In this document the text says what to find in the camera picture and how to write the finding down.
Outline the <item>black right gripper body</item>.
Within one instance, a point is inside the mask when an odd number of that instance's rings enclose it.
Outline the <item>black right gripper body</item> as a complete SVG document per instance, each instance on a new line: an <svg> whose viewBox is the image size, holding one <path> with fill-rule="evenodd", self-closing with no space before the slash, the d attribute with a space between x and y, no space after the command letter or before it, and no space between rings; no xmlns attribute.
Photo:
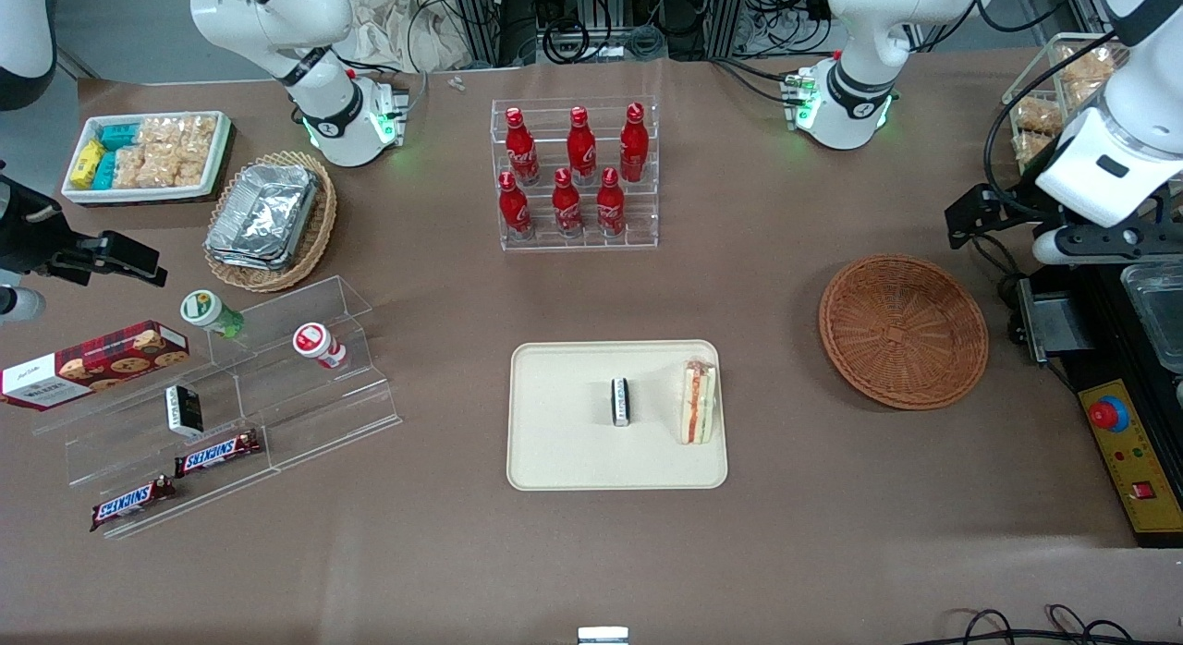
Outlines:
<svg viewBox="0 0 1183 645"><path fill-rule="evenodd" d="M73 232L54 199L1 178L1 269L28 275L62 249L73 244Z"/></svg>

